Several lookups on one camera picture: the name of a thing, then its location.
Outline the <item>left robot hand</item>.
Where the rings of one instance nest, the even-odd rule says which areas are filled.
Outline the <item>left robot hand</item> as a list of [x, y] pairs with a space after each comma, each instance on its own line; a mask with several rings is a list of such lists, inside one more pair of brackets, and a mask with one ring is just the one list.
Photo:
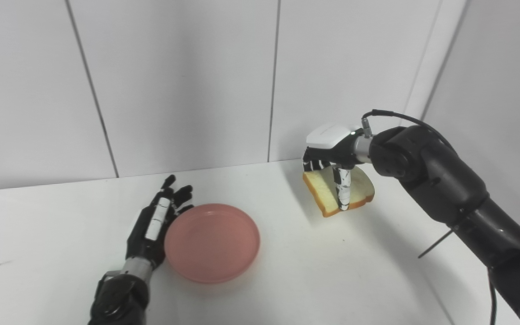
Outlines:
[[175, 175], [165, 179], [151, 202], [142, 208], [126, 242], [126, 259], [140, 258], [155, 270], [165, 259], [164, 239], [171, 224], [194, 206], [192, 185], [173, 189]]

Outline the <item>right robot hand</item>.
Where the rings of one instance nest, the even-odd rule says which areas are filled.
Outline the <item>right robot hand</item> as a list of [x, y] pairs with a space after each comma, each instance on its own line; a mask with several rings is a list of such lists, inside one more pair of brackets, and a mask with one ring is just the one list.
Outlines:
[[351, 171], [356, 165], [371, 163], [370, 141], [363, 128], [353, 129], [334, 123], [324, 124], [306, 137], [303, 169], [313, 172], [332, 168], [340, 211], [349, 210], [351, 204]]

